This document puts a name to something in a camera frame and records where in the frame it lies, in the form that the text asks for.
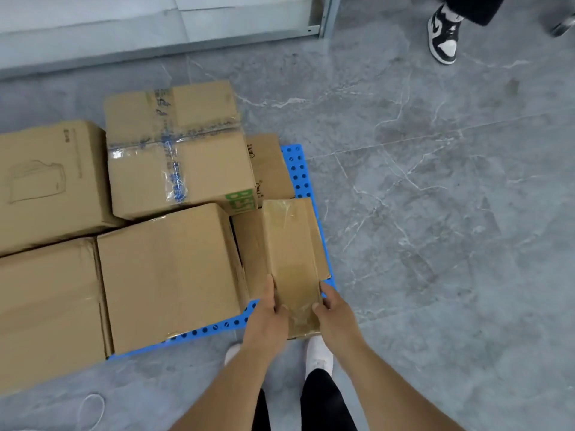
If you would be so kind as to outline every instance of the black pant leg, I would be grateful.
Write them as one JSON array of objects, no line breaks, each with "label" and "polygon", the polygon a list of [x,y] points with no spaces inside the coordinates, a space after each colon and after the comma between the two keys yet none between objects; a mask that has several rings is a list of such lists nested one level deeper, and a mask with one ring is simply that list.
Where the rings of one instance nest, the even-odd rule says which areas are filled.
[{"label": "black pant leg", "polygon": [[499,10],[503,0],[445,0],[449,9],[481,26],[486,26]]},{"label": "black pant leg", "polygon": [[259,389],[258,403],[255,405],[252,431],[271,431],[270,416],[267,412],[266,396],[262,389]]},{"label": "black pant leg", "polygon": [[309,374],[300,402],[302,431],[357,431],[338,387],[325,370]]}]

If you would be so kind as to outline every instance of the line drawing on box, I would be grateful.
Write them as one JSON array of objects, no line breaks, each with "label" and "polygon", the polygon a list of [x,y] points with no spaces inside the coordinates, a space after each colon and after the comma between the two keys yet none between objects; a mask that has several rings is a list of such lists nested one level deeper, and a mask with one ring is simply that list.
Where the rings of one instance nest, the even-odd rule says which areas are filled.
[{"label": "line drawing on box", "polygon": [[8,169],[8,203],[46,198],[66,192],[66,173],[60,163],[30,160]]}]

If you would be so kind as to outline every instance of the blue plastic pallet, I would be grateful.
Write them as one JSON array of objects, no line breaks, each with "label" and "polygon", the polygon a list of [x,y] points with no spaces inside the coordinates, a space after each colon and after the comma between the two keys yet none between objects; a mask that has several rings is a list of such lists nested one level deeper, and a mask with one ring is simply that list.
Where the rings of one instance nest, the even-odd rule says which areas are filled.
[{"label": "blue plastic pallet", "polygon": [[[327,256],[327,263],[329,266],[329,272],[331,273],[331,278],[326,281],[326,283],[335,287],[333,280],[334,273],[331,269],[331,263],[329,262],[329,254],[326,247],[326,239],[324,238],[323,230],[321,228],[321,223],[319,216],[317,214],[316,200],[313,196],[312,184],[309,181],[308,166],[305,162],[305,156],[303,148],[300,144],[293,144],[283,146],[282,153],[284,154],[284,160],[287,165],[287,170],[289,171],[291,182],[296,192],[297,198],[311,198],[313,203],[313,209],[316,213],[317,224],[320,229],[321,240],[323,242],[324,250]],[[244,328],[248,321],[249,315],[254,311],[255,304],[257,300],[249,303],[247,309],[239,316],[226,321],[218,322],[211,326],[205,326],[203,328],[198,328],[197,330],[190,331],[189,333],[180,334],[179,336],[171,337],[169,340],[165,340],[158,345],[151,345],[149,347],[144,347],[127,354],[122,355],[112,355],[110,359],[118,359],[120,357],[127,357],[133,354],[140,354],[142,352],[147,352],[149,350],[157,349],[159,347],[166,347],[169,345],[174,345],[176,343],[187,342],[191,339],[197,339],[198,337],[211,336],[212,334],[217,334],[222,331],[235,330],[238,328]]]}]

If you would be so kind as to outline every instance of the hand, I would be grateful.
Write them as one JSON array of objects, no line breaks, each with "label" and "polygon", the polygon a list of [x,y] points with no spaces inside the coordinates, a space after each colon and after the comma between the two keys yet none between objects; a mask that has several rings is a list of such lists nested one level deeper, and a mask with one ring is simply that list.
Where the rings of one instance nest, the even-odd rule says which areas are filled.
[{"label": "hand", "polygon": [[342,362],[358,347],[366,345],[353,310],[329,284],[321,282],[324,303],[315,303],[313,312],[320,319],[321,336],[329,350]]},{"label": "hand", "polygon": [[255,350],[268,364],[288,341],[289,311],[286,306],[274,309],[274,278],[268,275],[262,297],[248,319],[242,349]]}]

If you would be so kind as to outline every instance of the cardboard box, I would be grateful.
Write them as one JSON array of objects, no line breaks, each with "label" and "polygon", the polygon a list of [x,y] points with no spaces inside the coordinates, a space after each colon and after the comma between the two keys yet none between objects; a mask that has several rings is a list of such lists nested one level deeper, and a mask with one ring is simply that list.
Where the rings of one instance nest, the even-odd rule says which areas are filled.
[{"label": "cardboard box", "polygon": [[239,315],[246,280],[228,215],[180,210],[98,237],[117,354]]},{"label": "cardboard box", "polygon": [[216,202],[253,210],[255,180],[228,81],[109,97],[112,207],[125,219]]},{"label": "cardboard box", "polygon": [[271,273],[280,303],[290,309],[290,338],[317,333],[312,305],[330,274],[311,200],[265,200],[262,209],[232,220],[250,299],[261,296]]},{"label": "cardboard box", "polygon": [[265,199],[290,199],[295,197],[293,184],[279,147],[277,134],[266,133],[246,139],[249,158],[254,168],[258,206]]},{"label": "cardboard box", "polygon": [[96,242],[0,259],[0,392],[75,372],[113,353]]},{"label": "cardboard box", "polygon": [[67,121],[0,135],[0,256],[124,223],[111,213],[105,134]]}]

